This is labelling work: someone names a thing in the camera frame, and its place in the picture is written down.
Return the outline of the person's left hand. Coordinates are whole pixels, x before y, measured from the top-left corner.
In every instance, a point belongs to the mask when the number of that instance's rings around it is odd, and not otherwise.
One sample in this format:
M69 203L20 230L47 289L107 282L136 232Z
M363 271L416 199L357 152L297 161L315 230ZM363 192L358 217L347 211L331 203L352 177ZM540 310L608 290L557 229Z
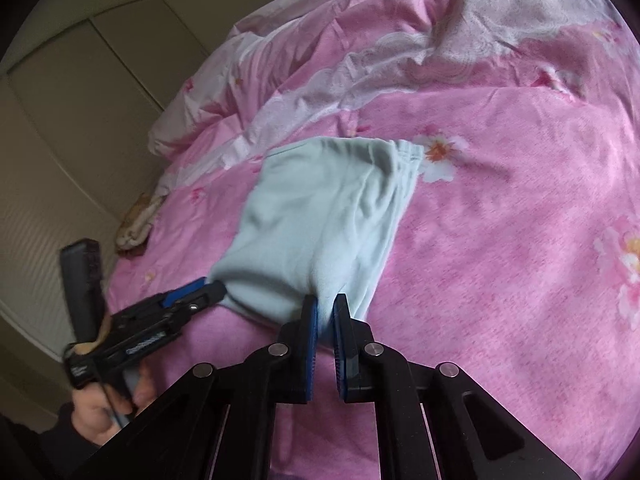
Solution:
M156 388L147 360L138 366L139 380L132 400L121 396L111 385L90 384L72 391L74 410L72 425L81 437L102 446L120 430L115 415L129 415L145 410L156 399Z

